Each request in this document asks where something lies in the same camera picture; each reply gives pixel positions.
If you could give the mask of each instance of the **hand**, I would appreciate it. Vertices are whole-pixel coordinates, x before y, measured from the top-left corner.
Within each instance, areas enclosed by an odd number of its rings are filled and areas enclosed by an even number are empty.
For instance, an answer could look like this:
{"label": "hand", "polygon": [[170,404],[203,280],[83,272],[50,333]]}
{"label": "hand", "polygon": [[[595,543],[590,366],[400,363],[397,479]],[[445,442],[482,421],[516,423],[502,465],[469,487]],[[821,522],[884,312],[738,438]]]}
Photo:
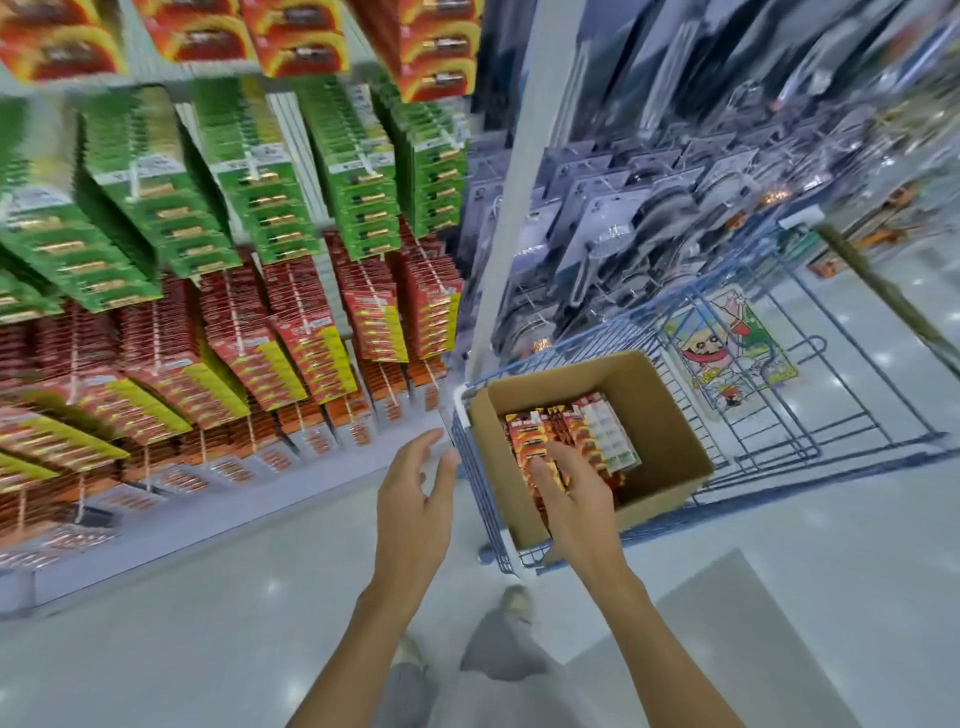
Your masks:
{"label": "hand", "polygon": [[563,558],[595,595],[622,570],[630,570],[616,530],[613,493],[577,449],[548,442],[546,453],[570,483],[570,492],[564,493],[543,460],[534,458],[531,469],[550,520],[550,533]]}
{"label": "hand", "polygon": [[376,501],[376,559],[371,591],[409,622],[450,546],[453,486],[460,457],[447,450],[437,466],[430,497],[420,485],[420,472],[430,446],[444,432],[431,429],[396,453]]}

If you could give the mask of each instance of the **gray pants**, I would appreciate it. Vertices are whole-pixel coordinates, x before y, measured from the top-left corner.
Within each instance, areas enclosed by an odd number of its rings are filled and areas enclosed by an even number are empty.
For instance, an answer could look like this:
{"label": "gray pants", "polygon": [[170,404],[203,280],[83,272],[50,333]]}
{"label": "gray pants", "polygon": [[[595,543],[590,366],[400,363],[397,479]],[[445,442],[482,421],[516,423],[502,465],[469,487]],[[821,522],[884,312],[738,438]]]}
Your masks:
{"label": "gray pants", "polygon": [[[547,671],[547,658],[530,633],[530,623],[500,609],[487,613],[473,632],[460,670],[483,672],[491,680],[515,682]],[[372,728],[423,728],[437,697],[425,670],[394,665]]]}

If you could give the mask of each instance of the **shelf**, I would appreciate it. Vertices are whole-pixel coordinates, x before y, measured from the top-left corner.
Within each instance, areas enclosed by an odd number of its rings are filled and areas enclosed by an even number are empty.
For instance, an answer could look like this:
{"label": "shelf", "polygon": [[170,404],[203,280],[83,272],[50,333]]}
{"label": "shelf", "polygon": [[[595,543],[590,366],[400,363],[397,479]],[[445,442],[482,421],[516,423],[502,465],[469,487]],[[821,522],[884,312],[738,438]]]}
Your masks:
{"label": "shelf", "polygon": [[386,468],[400,446],[433,427],[444,427],[438,411],[379,432],[368,448],[329,455],[262,485],[211,486],[195,496],[171,497],[155,513],[121,523],[111,541],[32,573],[0,571],[0,618],[71,595]]}

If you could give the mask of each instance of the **blue shopping cart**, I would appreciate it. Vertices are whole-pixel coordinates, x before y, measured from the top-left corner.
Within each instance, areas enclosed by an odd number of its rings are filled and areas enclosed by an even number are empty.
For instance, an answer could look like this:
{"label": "blue shopping cart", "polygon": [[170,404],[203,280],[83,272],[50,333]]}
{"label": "blue shopping cart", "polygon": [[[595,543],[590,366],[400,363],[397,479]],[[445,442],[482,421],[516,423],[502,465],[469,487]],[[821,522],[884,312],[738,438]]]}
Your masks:
{"label": "blue shopping cart", "polygon": [[[766,344],[745,346],[749,327],[742,318],[716,314],[731,299],[749,313],[751,326],[769,333]],[[696,326],[689,323],[693,318]],[[707,336],[729,356],[720,384],[710,379],[710,370],[690,366],[678,345],[697,326],[706,326]],[[481,560],[495,561],[507,573],[563,565],[544,564],[550,542],[515,548],[470,434],[473,396],[493,379],[627,350],[644,352],[657,368],[715,470],[683,507],[623,531],[624,545],[813,488],[960,454],[804,277],[774,246],[761,244],[688,285],[661,291],[634,310],[456,390],[451,436],[490,539]],[[725,397],[730,392],[735,394]]]}

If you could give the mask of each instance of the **right hand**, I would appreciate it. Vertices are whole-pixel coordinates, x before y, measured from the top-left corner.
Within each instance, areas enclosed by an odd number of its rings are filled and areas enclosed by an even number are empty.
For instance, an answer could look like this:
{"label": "right hand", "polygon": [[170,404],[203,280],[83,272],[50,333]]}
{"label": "right hand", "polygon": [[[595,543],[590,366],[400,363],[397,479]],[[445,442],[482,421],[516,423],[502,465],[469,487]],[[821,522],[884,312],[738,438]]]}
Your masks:
{"label": "right hand", "polygon": [[569,493],[564,493],[543,460],[534,458],[531,472],[543,497],[550,533],[563,558],[594,592],[630,570],[616,529],[613,493],[577,449],[548,442],[546,453],[570,483]]}

